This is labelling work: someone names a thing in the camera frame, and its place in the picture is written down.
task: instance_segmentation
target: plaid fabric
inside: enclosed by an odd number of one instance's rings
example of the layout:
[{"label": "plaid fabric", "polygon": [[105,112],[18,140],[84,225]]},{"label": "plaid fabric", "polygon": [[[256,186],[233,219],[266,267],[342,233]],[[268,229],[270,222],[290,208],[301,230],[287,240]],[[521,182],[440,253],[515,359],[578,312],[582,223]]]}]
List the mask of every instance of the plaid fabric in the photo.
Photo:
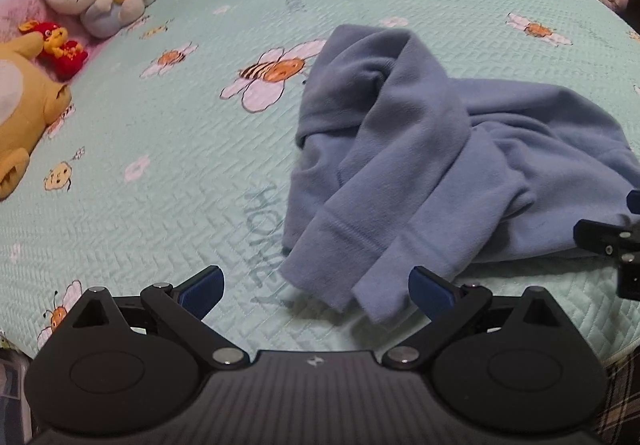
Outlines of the plaid fabric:
[{"label": "plaid fabric", "polygon": [[640,443],[640,348],[607,368],[604,410],[593,429],[607,445]]}]

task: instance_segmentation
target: blue hoodie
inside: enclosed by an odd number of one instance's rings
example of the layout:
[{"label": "blue hoodie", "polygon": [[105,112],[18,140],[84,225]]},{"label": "blue hoodie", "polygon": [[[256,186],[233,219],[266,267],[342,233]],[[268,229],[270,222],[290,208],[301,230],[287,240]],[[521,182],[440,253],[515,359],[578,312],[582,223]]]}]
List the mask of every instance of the blue hoodie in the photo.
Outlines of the blue hoodie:
[{"label": "blue hoodie", "polygon": [[300,107],[280,268],[342,311],[397,314],[417,265],[575,248],[579,219],[628,226],[640,164],[617,122],[565,88],[449,78],[406,30],[343,25]]}]

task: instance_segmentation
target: pink blanket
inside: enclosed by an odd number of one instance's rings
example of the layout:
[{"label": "pink blanket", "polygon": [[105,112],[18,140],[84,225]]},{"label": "pink blanket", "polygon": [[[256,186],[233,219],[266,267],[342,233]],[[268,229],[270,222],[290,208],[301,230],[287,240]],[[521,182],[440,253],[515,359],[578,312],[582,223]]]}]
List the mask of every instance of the pink blanket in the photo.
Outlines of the pink blanket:
[{"label": "pink blanket", "polygon": [[[0,2],[0,42],[6,42],[20,36],[18,26],[28,20],[57,22],[69,31],[69,38],[82,44],[89,53],[84,65],[87,65],[106,44],[105,41],[94,39],[84,30],[77,17],[60,15],[49,8],[44,0],[4,0]],[[36,65],[44,69],[51,78],[57,80],[56,75],[39,60]]]}]

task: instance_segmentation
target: cartoon bee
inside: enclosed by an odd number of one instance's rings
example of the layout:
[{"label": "cartoon bee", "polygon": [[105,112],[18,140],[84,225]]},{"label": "cartoon bee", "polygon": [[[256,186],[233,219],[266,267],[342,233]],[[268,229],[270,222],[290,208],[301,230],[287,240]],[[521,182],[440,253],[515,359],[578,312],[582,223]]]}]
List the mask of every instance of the cartoon bee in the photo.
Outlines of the cartoon bee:
[{"label": "cartoon bee", "polygon": [[[71,161],[79,160],[84,155],[84,147],[76,151]],[[72,168],[66,161],[61,161],[49,171],[49,175],[44,178],[44,189],[60,190],[66,187],[67,192],[71,188]]]},{"label": "cartoon bee", "polygon": [[131,24],[128,28],[127,28],[127,33],[129,33],[130,31],[135,30],[136,28],[139,28],[140,26],[142,26],[146,21],[148,21],[151,18],[151,15],[143,15],[142,17],[140,17],[137,21],[135,21],[133,24]]},{"label": "cartoon bee", "polygon": [[82,285],[80,284],[80,281],[73,281],[66,288],[65,295],[62,298],[62,304],[60,306],[56,305],[57,295],[58,291],[56,290],[53,293],[53,311],[47,310],[44,312],[43,316],[45,319],[49,316],[49,326],[44,328],[38,335],[38,349],[42,349],[42,346],[44,346],[47,340],[49,340],[52,333],[58,326],[60,326],[60,323],[64,320],[66,314],[71,311],[74,304],[82,297]]},{"label": "cartoon bee", "polygon": [[152,75],[164,75],[176,64],[183,62],[187,55],[196,51],[197,48],[197,44],[189,42],[176,50],[165,51],[158,57],[158,59],[154,60],[146,70],[143,71],[140,78],[147,78]]},{"label": "cartoon bee", "polygon": [[284,92],[284,83],[305,67],[306,60],[315,57],[324,46],[324,40],[299,44],[285,53],[274,48],[260,56],[257,63],[239,72],[236,81],[220,93],[228,100],[242,92],[242,107],[248,112],[261,112],[275,104]]},{"label": "cartoon bee", "polygon": [[543,26],[538,22],[532,22],[529,19],[520,17],[514,13],[507,15],[507,24],[516,28],[517,30],[524,31],[530,37],[539,38],[552,46],[559,46],[560,44],[571,44],[572,42],[558,33],[554,33],[553,30]]},{"label": "cartoon bee", "polygon": [[75,111],[76,107],[74,106],[74,104],[69,104],[69,106],[65,109],[65,112],[63,112],[54,123],[47,127],[46,133],[49,139],[52,139],[59,133],[60,128],[62,128],[65,123],[65,120],[70,116],[73,116],[73,113],[75,113]]},{"label": "cartoon bee", "polygon": [[168,24],[169,22],[171,22],[173,19],[169,19],[167,22],[165,22],[164,24],[162,24],[161,26],[155,26],[147,31],[145,31],[142,35],[140,35],[140,38],[142,40],[144,39],[148,39],[149,37],[152,37],[153,35],[156,35],[157,33],[160,33],[161,31],[167,31],[168,28]]}]

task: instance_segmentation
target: metal screw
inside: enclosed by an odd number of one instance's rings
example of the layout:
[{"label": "metal screw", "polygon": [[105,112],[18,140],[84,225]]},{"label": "metal screw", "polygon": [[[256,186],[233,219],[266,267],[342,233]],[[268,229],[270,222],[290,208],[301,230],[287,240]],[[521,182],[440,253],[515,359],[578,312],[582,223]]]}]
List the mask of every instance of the metal screw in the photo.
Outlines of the metal screw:
[{"label": "metal screw", "polygon": [[220,364],[237,364],[244,359],[244,353],[238,348],[220,348],[213,352],[213,359]]},{"label": "metal screw", "polygon": [[398,346],[393,349],[389,349],[387,356],[394,362],[408,364],[409,362],[415,362],[420,358],[420,353],[417,349],[410,346]]}]

